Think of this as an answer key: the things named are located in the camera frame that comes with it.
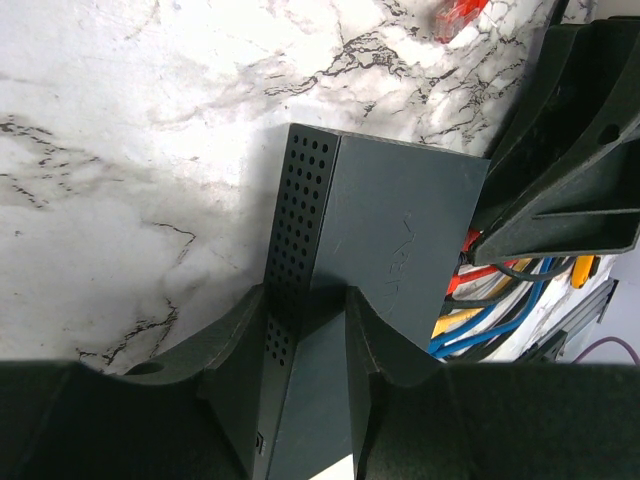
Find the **dark grey network switch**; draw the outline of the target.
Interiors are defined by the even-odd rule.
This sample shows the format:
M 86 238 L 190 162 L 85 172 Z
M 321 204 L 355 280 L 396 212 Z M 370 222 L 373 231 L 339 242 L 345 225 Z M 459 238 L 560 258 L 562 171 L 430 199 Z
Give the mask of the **dark grey network switch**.
M 345 294 L 429 345 L 488 170 L 484 158 L 293 123 L 264 286 L 257 479 L 351 452 Z

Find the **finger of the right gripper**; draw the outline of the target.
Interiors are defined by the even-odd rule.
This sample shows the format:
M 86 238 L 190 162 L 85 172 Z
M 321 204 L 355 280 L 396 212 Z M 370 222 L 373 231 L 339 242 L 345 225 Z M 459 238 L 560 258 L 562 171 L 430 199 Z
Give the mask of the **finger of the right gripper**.
M 560 24 L 495 148 L 476 265 L 620 254 L 639 238 L 639 21 Z

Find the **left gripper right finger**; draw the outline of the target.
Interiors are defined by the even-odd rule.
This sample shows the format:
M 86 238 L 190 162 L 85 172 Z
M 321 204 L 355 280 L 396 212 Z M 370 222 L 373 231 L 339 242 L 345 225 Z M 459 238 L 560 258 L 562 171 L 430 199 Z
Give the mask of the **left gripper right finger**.
M 631 365 L 443 363 L 345 299 L 358 479 L 635 479 Z

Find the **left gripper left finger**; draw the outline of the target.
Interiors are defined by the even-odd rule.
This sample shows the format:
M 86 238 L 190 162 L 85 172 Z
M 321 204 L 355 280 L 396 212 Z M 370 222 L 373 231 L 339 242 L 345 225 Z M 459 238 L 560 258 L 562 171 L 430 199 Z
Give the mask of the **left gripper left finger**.
M 248 479 L 266 296 L 123 375 L 78 361 L 1 365 L 5 479 Z

